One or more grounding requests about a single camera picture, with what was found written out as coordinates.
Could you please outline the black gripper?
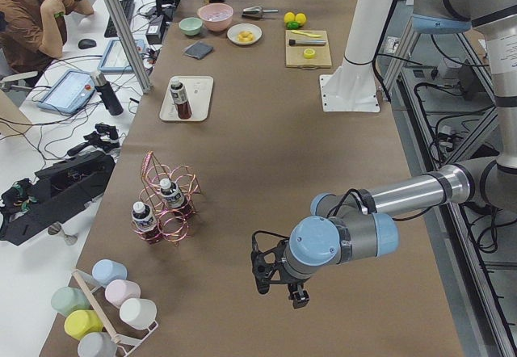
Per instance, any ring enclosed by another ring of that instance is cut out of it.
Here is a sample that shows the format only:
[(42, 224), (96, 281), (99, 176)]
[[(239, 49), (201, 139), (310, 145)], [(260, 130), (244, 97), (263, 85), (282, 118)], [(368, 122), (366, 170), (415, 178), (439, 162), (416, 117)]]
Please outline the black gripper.
[[(279, 237), (280, 240), (275, 247), (261, 251), (256, 237), (260, 233)], [(284, 251), (287, 248), (288, 240), (287, 236), (265, 230), (253, 232), (250, 253), (252, 273), (259, 294), (269, 293), (272, 284), (285, 284), (288, 286), (288, 299), (292, 302), (292, 307), (301, 309), (309, 303), (310, 298), (304, 289), (305, 281), (290, 275), (284, 266)]]

